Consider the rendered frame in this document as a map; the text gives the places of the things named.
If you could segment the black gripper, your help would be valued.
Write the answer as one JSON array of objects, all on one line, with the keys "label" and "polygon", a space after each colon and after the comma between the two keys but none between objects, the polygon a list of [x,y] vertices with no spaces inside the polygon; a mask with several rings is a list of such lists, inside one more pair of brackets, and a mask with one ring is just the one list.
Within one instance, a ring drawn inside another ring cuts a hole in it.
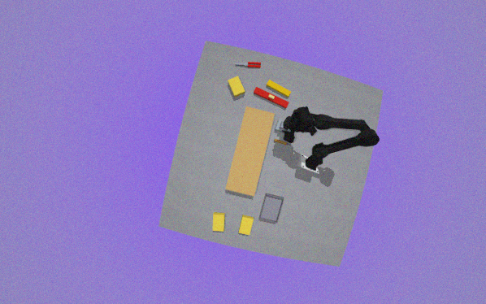
[{"label": "black gripper", "polygon": [[[294,119],[297,121],[297,118],[296,118],[296,116],[295,116],[295,114],[294,114],[294,113],[292,114],[292,116],[291,116],[291,117],[293,117],[293,118],[294,118]],[[290,132],[288,132],[287,130],[281,130],[282,132],[284,132],[284,137],[283,137],[283,140],[285,140],[285,141],[287,141],[287,142],[289,142],[289,143],[293,143],[293,140],[294,140],[294,138],[295,138],[295,136],[294,136],[294,132],[295,132],[295,131],[296,131],[296,132],[301,132],[301,131],[299,130],[299,124],[300,124],[300,123],[298,123],[298,124],[297,124],[297,126],[296,126],[296,129],[295,129],[295,130],[291,130]]]}]

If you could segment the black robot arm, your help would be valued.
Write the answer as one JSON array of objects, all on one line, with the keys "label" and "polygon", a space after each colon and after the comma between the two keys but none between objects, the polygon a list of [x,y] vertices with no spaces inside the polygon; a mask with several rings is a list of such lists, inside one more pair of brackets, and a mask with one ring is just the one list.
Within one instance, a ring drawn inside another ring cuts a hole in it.
[{"label": "black robot arm", "polygon": [[365,120],[359,119],[337,119],[329,115],[315,115],[310,114],[308,106],[300,107],[293,112],[297,118],[297,121],[289,116],[283,122],[283,128],[295,130],[298,123],[299,130],[301,132],[310,132],[313,136],[317,130],[324,130],[329,128],[344,128],[344,129],[357,129],[360,133],[356,137],[351,137],[337,143],[325,145],[322,142],[315,144],[312,147],[312,155],[306,159],[306,167],[316,170],[316,167],[323,163],[323,159],[329,154],[346,150],[351,147],[357,146],[374,146],[380,141],[380,138],[376,132],[368,127]]}]

